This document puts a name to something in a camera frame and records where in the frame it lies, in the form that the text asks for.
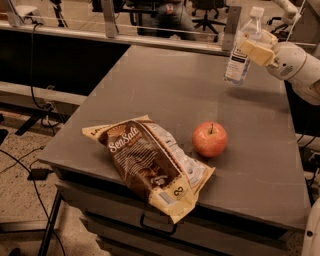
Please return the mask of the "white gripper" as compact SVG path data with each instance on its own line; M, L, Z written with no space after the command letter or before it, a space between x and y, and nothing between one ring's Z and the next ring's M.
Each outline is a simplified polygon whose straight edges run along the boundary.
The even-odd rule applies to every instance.
M265 29L261 31L261 42L245 40L241 43L240 50L254 63L267 66L267 71L274 77L288 80L303 67L307 54L296 44L291 42L277 43L278 38ZM271 49L266 44L276 45Z

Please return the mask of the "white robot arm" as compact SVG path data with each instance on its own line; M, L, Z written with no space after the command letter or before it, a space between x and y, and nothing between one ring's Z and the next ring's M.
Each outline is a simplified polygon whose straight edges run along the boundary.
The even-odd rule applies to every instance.
M320 61L294 42L279 42L264 30L258 40L241 36L240 50L254 63L292 85L293 91L311 105L320 104ZM301 256L320 256L320 198L312 205Z

